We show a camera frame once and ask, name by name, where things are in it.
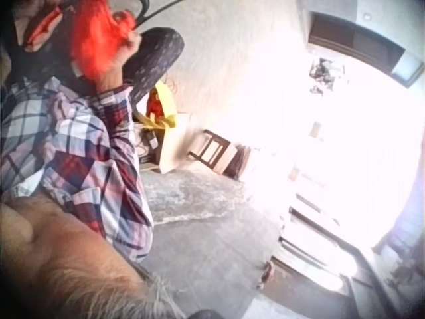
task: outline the knee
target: knee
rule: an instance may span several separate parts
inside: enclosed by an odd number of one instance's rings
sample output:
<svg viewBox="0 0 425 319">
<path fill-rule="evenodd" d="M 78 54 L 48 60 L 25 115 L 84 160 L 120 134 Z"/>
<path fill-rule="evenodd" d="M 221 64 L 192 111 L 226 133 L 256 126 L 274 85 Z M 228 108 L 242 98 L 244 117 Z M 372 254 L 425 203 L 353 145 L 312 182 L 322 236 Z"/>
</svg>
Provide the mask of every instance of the knee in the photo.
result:
<svg viewBox="0 0 425 319">
<path fill-rule="evenodd" d="M 152 28 L 142 34 L 142 45 L 152 45 L 154 50 L 172 51 L 180 54 L 185 47 L 181 34 L 169 27 Z"/>
</svg>

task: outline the wooden chair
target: wooden chair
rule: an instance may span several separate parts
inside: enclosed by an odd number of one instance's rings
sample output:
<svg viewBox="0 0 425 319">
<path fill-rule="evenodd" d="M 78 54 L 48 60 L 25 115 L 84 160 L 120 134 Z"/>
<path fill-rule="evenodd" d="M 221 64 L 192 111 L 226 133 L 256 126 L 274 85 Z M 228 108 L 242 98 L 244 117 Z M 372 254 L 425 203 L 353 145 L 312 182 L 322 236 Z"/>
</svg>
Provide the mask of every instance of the wooden chair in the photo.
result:
<svg viewBox="0 0 425 319">
<path fill-rule="evenodd" d="M 229 165 L 230 161 L 236 155 L 237 149 L 230 141 L 211 132 L 210 130 L 204 130 L 203 133 L 209 136 L 208 142 L 205 144 L 199 154 L 195 154 L 194 152 L 190 151 L 189 155 L 194 157 L 197 161 L 200 161 L 209 169 L 221 175 Z M 213 151 L 209 159 L 205 159 L 205 153 L 208 150 L 210 152 L 211 148 L 215 146 L 212 145 L 213 142 L 217 143 L 218 145 L 216 146 L 216 149 Z"/>
</svg>

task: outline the yellow plastic bag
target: yellow plastic bag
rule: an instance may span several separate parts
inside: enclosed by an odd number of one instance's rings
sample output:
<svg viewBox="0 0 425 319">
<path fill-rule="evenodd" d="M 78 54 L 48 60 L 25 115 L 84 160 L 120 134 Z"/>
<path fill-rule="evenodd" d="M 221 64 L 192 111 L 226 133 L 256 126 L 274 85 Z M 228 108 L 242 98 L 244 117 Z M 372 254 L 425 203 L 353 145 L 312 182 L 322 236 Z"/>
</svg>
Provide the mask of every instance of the yellow plastic bag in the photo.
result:
<svg viewBox="0 0 425 319">
<path fill-rule="evenodd" d="M 159 81 L 155 88 L 151 91 L 147 109 L 149 109 L 149 103 L 160 104 L 162 108 L 163 116 L 155 116 L 153 112 L 149 116 L 143 115 L 142 113 L 135 111 L 134 116 L 141 122 L 146 128 L 165 130 L 167 128 L 176 127 L 176 115 L 177 109 L 175 107 L 173 94 L 169 87 Z"/>
</svg>

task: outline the red object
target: red object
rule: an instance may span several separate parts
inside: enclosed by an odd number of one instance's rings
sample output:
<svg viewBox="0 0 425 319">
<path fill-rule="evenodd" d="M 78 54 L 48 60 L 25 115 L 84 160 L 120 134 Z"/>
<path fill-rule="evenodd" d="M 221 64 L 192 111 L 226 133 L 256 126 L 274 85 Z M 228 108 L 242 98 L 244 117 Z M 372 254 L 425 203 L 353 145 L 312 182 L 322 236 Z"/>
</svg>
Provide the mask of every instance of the red object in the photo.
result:
<svg viewBox="0 0 425 319">
<path fill-rule="evenodd" d="M 54 8 L 45 18 L 43 18 L 43 20 L 32 31 L 32 33 L 28 37 L 27 43 L 28 44 L 33 43 L 35 38 L 37 38 L 42 33 L 47 32 L 50 24 L 61 14 L 62 14 L 62 11 L 58 7 Z"/>
<path fill-rule="evenodd" d="M 149 94 L 149 98 L 147 99 L 146 116 L 150 118 L 151 113 L 154 113 L 156 118 L 164 116 L 162 103 L 159 100 L 158 91 L 156 90 L 156 88 L 152 89 Z"/>
<path fill-rule="evenodd" d="M 115 20 L 107 0 L 82 0 L 71 39 L 72 56 L 81 72 L 91 80 L 105 72 L 134 28 L 135 19 L 129 11 Z"/>
</svg>

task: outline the red plaid shirt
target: red plaid shirt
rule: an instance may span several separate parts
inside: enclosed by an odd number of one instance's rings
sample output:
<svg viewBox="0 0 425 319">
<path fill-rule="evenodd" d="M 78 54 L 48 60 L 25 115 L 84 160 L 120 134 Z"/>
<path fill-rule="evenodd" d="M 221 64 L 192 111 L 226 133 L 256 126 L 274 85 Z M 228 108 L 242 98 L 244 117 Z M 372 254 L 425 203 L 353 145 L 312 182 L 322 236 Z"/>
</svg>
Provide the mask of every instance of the red plaid shirt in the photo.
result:
<svg viewBox="0 0 425 319">
<path fill-rule="evenodd" d="M 141 261 L 153 220 L 139 175 L 131 87 L 81 98 L 56 78 L 12 87 L 1 106 L 2 201 L 43 188 L 121 254 Z"/>
</svg>

